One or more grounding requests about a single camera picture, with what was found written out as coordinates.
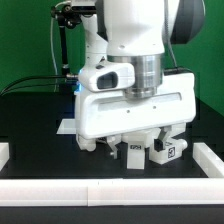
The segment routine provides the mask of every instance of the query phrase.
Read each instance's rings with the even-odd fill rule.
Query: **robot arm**
[[[194,75],[164,76],[164,44],[187,43],[200,31],[203,0],[72,0],[71,7],[84,15],[86,32],[75,109],[80,148],[92,151],[106,137],[116,158],[115,142],[144,135],[153,161],[180,156],[187,144],[171,136],[195,116]]]

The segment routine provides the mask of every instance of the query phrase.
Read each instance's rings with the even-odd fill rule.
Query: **white border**
[[[224,204],[224,179],[0,181],[0,206],[187,204]]]

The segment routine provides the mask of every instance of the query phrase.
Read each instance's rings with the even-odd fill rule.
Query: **black tabletop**
[[[127,170],[125,143],[118,145],[120,158],[114,160],[107,145],[97,144],[97,149],[89,153],[79,150],[74,135],[56,134],[63,118],[74,117],[74,101],[72,95],[56,93],[13,93],[0,98],[0,142],[9,142],[10,146],[10,160],[0,172],[0,179],[206,178],[192,158],[194,142],[205,142],[218,156],[224,158],[224,118],[197,100],[197,116],[187,125],[186,133],[178,136],[188,141],[189,146],[183,156],[162,166],[146,160],[144,171]],[[163,223],[163,214],[168,217],[166,223],[201,223],[194,222],[196,219],[190,218],[191,215],[198,220],[207,221],[218,217],[216,223],[219,223],[217,221],[224,220],[221,216],[223,208],[224,206],[0,208],[0,223],[14,223],[15,217],[21,215],[23,218],[17,223],[22,223],[22,220],[40,223],[50,217],[47,223],[90,223],[92,220],[93,223],[138,223],[137,220],[141,223],[152,220],[155,220],[154,223]]]

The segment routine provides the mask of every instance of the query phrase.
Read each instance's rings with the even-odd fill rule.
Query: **green wall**
[[[50,9],[57,0],[1,0],[0,14],[0,88],[21,77],[54,75],[50,53]],[[69,32],[68,43],[73,70],[82,63],[81,26]],[[58,27],[54,29],[56,58],[60,65]],[[32,88],[31,91],[53,91],[54,87]]]
[[[50,55],[50,7],[56,0],[1,0],[0,88],[29,75],[54,74]],[[224,115],[224,2],[205,0],[206,22],[188,45],[174,46],[179,65],[196,76],[196,95]],[[54,31],[57,62],[60,64],[59,35]],[[83,64],[83,30],[69,31],[72,71]],[[31,91],[53,91],[53,87]]]

